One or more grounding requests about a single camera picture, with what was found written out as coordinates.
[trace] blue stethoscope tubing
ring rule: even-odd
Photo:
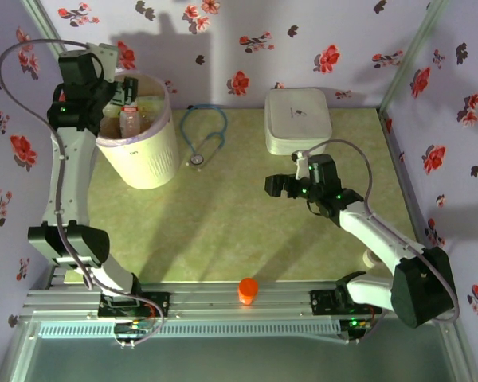
[[[220,130],[220,131],[214,131],[212,133],[209,133],[202,142],[204,141],[208,141],[209,139],[211,139],[212,137],[215,137],[215,136],[218,136],[220,139],[221,139],[221,142],[219,144],[219,146],[217,147],[218,149],[221,149],[223,147],[223,145],[225,145],[225,132],[226,132],[226,129],[229,125],[229,120],[226,118],[226,114],[225,112],[219,108],[218,106],[214,106],[214,105],[211,105],[209,103],[200,103],[198,105],[194,105],[191,109],[189,109],[185,114],[184,116],[182,117],[181,119],[181,122],[179,124],[180,126],[180,129],[181,129],[181,133],[182,133],[182,137],[184,138],[184,140],[186,141],[186,143],[188,144],[188,146],[191,148],[191,151],[193,152],[193,154],[196,154],[197,151],[195,150],[193,144],[191,143],[190,139],[187,137],[186,135],[186,132],[184,131],[184,122],[186,121],[186,119],[188,118],[188,115],[191,114],[192,111],[195,111],[197,109],[213,109],[217,112],[219,112],[221,114],[221,116],[223,117],[223,128]]]

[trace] plastic bottle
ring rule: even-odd
[[[122,106],[119,123],[122,138],[130,138],[140,134],[141,117],[136,102]]]
[[[237,288],[239,301],[245,305],[251,305],[258,293],[258,283],[250,277],[242,279]]]

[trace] white trash bin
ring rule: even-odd
[[[140,114],[153,115],[154,120],[142,117],[140,134],[122,139],[120,107],[108,106],[96,145],[128,185],[153,189],[173,178],[180,165],[170,98],[160,80],[138,72],[121,72],[116,79],[125,76],[138,78]]]

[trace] white wall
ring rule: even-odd
[[[377,62],[372,59],[376,54],[406,52],[429,0],[390,0],[378,14],[374,11],[377,0],[220,0],[217,14],[206,13],[202,0],[92,0],[86,2],[90,10],[79,10],[79,0],[41,3],[63,38],[123,41],[134,52],[135,67],[171,81],[177,90],[171,102],[177,108],[196,103],[262,107],[276,82],[290,88],[322,88],[332,107],[376,107],[397,70],[397,57],[385,60],[392,64],[380,68],[374,67]],[[182,19],[191,5],[210,23],[201,33],[192,34],[190,22]],[[145,14],[149,7],[155,15],[149,16],[151,20]],[[298,27],[297,35],[290,37],[293,25]],[[264,47],[274,45],[274,49],[247,53],[241,37],[251,40],[265,31],[272,38],[262,40]],[[314,72],[316,56],[330,45],[338,48],[339,61],[331,73]],[[202,65],[195,62],[199,55],[204,56]],[[227,81],[238,71],[249,78],[246,94],[241,96],[229,94],[227,88]],[[336,92],[348,91],[350,98],[337,99]]]
[[[464,43],[467,58],[460,60]],[[437,55],[445,57],[440,60],[441,68],[433,62],[439,61],[435,60],[436,49]],[[430,68],[427,84],[414,98],[410,84],[417,70],[426,68]],[[475,107],[467,106],[472,124],[465,124],[459,116],[464,99],[475,94],[478,97],[478,0],[455,0],[404,79],[389,116],[391,135],[405,153],[403,166],[427,229],[433,221],[449,254],[460,319],[478,365],[478,102]],[[444,148],[440,150],[445,154],[443,158],[433,154],[433,166],[427,160],[428,172],[422,157],[429,157],[426,152],[431,146],[435,146],[434,153]],[[441,195],[445,201],[439,204]]]
[[[35,25],[18,2],[1,0],[0,53],[18,42],[18,27],[32,38],[39,37]],[[43,46],[37,45],[23,54],[27,60],[32,55],[37,58],[38,73],[34,75],[38,80],[33,79],[32,72],[23,72],[18,52],[13,52],[4,66],[6,83],[20,100],[45,115],[51,92],[59,81],[57,63]],[[45,127],[15,106],[3,90],[0,90],[0,112],[5,121],[0,126],[0,200],[4,202],[0,206],[1,366],[14,331],[15,316],[22,308],[27,291],[47,268],[47,260],[28,243],[27,230],[30,225],[41,223],[49,191],[52,155]],[[29,152],[18,154],[13,150],[11,139],[21,142],[21,137],[26,138],[30,148]],[[22,141],[23,149],[28,146],[26,140]]]

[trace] gray cable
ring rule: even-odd
[[[25,106],[19,100],[17,100],[16,97],[14,97],[10,93],[9,89],[6,86],[5,81],[3,80],[3,76],[2,76],[3,62],[11,52],[13,52],[17,48],[22,47],[23,45],[48,44],[48,43],[75,45],[75,46],[80,46],[82,48],[88,49],[87,44],[77,42],[77,41],[59,40],[59,39],[56,39],[56,38],[41,38],[41,39],[37,39],[37,40],[28,40],[28,41],[23,41],[23,42],[19,42],[17,44],[14,44],[14,45],[10,46],[9,48],[7,48],[0,55],[0,85],[2,86],[3,91],[9,96],[9,98],[12,99],[12,101],[14,103],[16,103],[21,109],[23,109],[24,111],[26,111],[27,113],[29,113],[30,115],[32,115],[33,117],[38,119],[42,124],[46,125],[49,128],[52,139],[55,141],[55,143],[58,146],[59,159],[60,159],[61,162],[60,162],[60,169],[58,171],[57,188],[56,188],[56,192],[55,192],[55,209],[56,209],[56,214],[57,214],[57,231],[58,231],[58,234],[59,234],[59,236],[61,238],[61,241],[64,245],[65,250],[72,256],[76,265],[83,272],[86,287],[89,290],[92,290],[93,285],[95,283],[99,287],[101,287],[101,289],[111,291],[112,293],[115,293],[115,294],[118,294],[118,295],[121,295],[121,296],[124,296],[124,297],[127,297],[127,298],[133,298],[134,300],[137,300],[137,301],[140,301],[140,302],[145,302],[146,304],[149,304],[149,305],[153,306],[159,312],[159,315],[161,317],[161,325],[159,325],[156,329],[152,330],[147,336],[145,336],[145,337],[143,337],[139,340],[136,340],[132,344],[130,344],[130,346],[134,346],[134,344],[140,344],[140,343],[144,342],[145,340],[147,340],[148,338],[152,337],[155,333],[157,333],[161,329],[161,327],[163,326],[163,324],[165,322],[163,311],[161,310],[161,308],[159,307],[158,304],[149,300],[148,298],[134,296],[132,294],[126,294],[126,293],[124,293],[120,290],[116,290],[116,289],[110,288],[108,286],[105,286],[95,276],[91,275],[90,272],[88,271],[88,269],[82,263],[82,261],[80,260],[79,255],[78,255],[78,252],[71,245],[71,243],[69,243],[69,240],[67,238],[67,235],[65,233],[64,226],[63,226],[63,223],[62,223],[61,194],[62,194],[62,184],[64,182],[64,171],[65,171],[65,148],[64,148],[64,144],[62,142],[62,139],[61,139],[60,135],[57,133],[57,131],[53,128],[53,126],[51,126],[49,124],[49,122],[46,119],[42,118],[38,113],[29,109],[27,106]]]
[[[439,280],[439,282],[442,284],[442,286],[444,287],[444,289],[446,290],[446,292],[449,294],[449,297],[452,299],[452,302],[453,302],[453,316],[450,317],[450,318],[446,318],[446,319],[439,319],[439,318],[434,318],[433,321],[436,322],[436,323],[439,323],[439,324],[449,324],[449,323],[453,323],[455,322],[458,318],[459,318],[459,315],[460,315],[460,307],[459,307],[459,301],[458,301],[458,298],[456,297],[456,294],[455,292],[453,291],[453,289],[451,288],[451,286],[448,284],[448,282],[445,280],[445,278],[443,277],[443,275],[415,248],[413,248],[413,246],[411,246],[409,243],[407,243],[403,238],[401,238],[396,232],[394,232],[391,228],[387,227],[384,223],[382,223],[373,213],[372,213],[372,210],[370,209],[370,204],[368,202],[368,200],[370,199],[370,193],[372,192],[372,187],[374,186],[374,175],[372,173],[372,167],[370,165],[370,161],[368,160],[368,158],[366,157],[365,153],[363,153],[363,151],[357,147],[354,143],[352,142],[349,142],[345,139],[328,139],[327,141],[324,141],[324,142],[321,142],[319,143],[318,145],[316,146],[313,146],[311,149],[309,150],[305,150],[303,152],[303,155],[304,156],[309,156],[310,153],[313,151],[313,150],[316,150],[318,149],[319,147],[321,146],[324,146],[328,143],[344,143],[350,147],[352,147],[353,149],[355,149],[359,155],[361,155],[361,158],[363,159],[363,161],[365,162],[366,164],[366,169],[368,170],[368,187],[366,189],[366,193],[365,193],[365,210],[366,212],[368,213],[369,215],[369,218],[375,220],[375,222],[379,225],[381,225],[385,230],[387,230],[393,237],[395,237],[401,244],[404,244],[412,253],[415,254],[416,257],[419,258],[419,260],[427,266],[428,269],[430,269],[430,271],[436,276],[436,278]]]

